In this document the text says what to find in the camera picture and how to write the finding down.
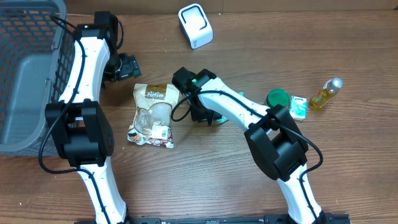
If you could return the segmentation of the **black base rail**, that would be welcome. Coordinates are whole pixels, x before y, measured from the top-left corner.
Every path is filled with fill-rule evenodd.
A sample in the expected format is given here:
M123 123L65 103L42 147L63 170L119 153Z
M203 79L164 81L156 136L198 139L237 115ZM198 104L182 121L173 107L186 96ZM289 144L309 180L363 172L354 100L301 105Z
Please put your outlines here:
M159 218L135 218L124 222L127 224L289 224L295 223L289 215L265 215L264 217L238 217L238 218L186 218L164 220ZM326 224L351 224L349 215L336 215L324 213L321 215L319 223Z

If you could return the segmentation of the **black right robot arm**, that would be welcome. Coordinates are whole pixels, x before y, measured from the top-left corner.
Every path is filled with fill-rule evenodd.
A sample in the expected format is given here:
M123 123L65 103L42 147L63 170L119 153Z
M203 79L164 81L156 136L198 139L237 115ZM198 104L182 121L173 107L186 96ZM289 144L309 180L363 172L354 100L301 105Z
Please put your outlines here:
M172 84L189 104L186 114L199 123L225 117L244 133L258 168L279 183L290 221L321 223L323 211L310 184L306 152L312 143L302 135L286 107L255 103L229 88L215 73L193 73L185 67L173 74Z

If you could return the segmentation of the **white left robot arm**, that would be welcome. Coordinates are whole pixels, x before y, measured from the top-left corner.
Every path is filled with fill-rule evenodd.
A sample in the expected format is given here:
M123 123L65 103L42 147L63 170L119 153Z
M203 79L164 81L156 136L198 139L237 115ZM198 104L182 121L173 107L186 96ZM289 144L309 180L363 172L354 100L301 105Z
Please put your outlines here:
M49 126L45 139L52 139L60 158L70 169L52 170L44 164L44 148L39 164L51 174L80 175L90 195L94 223L129 223L129 211L122 199L111 165L114 152L113 129L100 107L100 91L105 82L141 75L135 56L118 53L123 44L123 25L109 11L95 13L91 24L77 26L53 17L71 35L74 43L72 70L56 103L45 107Z

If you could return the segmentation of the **yellow dish soap bottle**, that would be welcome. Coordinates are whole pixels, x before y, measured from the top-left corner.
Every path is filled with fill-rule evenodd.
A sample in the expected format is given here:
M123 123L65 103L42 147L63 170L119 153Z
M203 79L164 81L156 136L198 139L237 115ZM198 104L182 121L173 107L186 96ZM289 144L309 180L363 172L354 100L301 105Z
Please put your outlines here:
M322 110L326 103L336 96L342 87L342 78L336 77L328 80L318 94L311 97L309 102L310 109L314 111Z

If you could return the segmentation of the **small teal tissue pack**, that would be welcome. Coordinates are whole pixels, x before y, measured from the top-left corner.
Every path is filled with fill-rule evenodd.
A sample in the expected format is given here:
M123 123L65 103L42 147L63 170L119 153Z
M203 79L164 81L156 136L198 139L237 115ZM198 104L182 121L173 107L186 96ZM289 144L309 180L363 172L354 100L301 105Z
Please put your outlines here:
M290 97L289 113L295 120L303 121L307 116L307 99L299 96Z

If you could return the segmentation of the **white barcode scanner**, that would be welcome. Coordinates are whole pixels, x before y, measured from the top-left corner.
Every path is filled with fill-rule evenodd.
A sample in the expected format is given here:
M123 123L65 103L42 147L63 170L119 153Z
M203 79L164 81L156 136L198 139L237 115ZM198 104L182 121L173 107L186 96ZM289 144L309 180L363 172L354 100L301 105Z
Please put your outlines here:
M202 47L213 40L213 29L198 3L187 5L178 12L180 28L192 49Z

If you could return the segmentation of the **green lid white jar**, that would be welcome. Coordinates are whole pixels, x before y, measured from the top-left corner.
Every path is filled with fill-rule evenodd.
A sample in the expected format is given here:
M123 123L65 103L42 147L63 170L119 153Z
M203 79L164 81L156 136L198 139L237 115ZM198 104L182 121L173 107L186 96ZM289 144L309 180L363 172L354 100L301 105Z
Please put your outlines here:
M270 108L273 108L276 105L287 107L289 105L289 100L289 94L285 90L276 88L271 90L267 95L266 105Z

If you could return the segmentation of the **brown nut snack bag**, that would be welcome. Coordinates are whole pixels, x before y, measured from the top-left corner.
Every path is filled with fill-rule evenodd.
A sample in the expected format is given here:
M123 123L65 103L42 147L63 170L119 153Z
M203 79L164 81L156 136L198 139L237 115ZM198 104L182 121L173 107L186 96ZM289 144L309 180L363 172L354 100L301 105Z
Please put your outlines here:
M173 148L170 115L179 99L179 91L171 84L134 85L136 113L127 140L137 145Z

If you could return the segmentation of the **teal wet wipes pack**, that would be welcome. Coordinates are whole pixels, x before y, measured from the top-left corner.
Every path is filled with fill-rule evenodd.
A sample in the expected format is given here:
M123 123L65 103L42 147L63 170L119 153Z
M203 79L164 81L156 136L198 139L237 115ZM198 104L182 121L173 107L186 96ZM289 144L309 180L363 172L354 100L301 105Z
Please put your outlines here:
M244 96L244 93L243 92L239 92L239 94L241 95L241 96ZM227 122L228 121L228 119L225 117L225 116L222 116L220 119L217 119L216 120L216 122L218 123L218 124L223 124L223 123L225 123L225 122Z

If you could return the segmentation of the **grey plastic mesh basket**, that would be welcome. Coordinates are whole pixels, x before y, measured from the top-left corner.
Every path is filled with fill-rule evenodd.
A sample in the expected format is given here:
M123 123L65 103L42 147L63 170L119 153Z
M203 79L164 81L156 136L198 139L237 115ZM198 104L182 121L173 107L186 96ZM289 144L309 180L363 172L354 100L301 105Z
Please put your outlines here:
M75 49L51 16L62 0L1 1L1 154L37 155L47 132L44 110L63 93Z

